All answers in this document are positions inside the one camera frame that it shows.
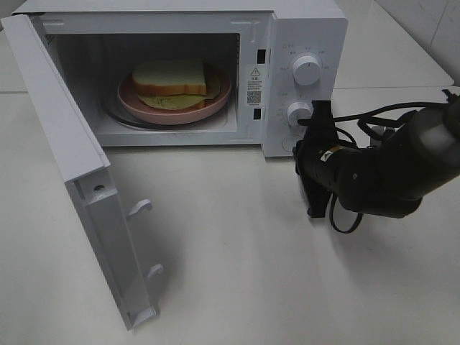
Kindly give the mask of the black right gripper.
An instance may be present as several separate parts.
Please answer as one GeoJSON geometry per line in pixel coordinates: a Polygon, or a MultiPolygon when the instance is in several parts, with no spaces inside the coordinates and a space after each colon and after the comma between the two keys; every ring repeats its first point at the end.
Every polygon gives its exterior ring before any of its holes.
{"type": "Polygon", "coordinates": [[[330,193],[341,201],[359,200],[359,149],[339,137],[333,125],[331,101],[312,101],[312,124],[295,151],[299,174],[311,218],[325,218],[330,193]]]}

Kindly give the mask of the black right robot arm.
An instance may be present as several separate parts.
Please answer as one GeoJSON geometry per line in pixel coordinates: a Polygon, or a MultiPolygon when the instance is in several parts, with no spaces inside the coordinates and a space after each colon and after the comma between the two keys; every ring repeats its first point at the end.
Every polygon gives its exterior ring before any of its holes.
{"type": "Polygon", "coordinates": [[[390,218],[414,212],[423,196],[459,176],[459,102],[414,106],[377,147],[339,139],[331,107],[319,102],[293,149],[308,215],[323,218],[332,196],[349,211],[390,218]]]}

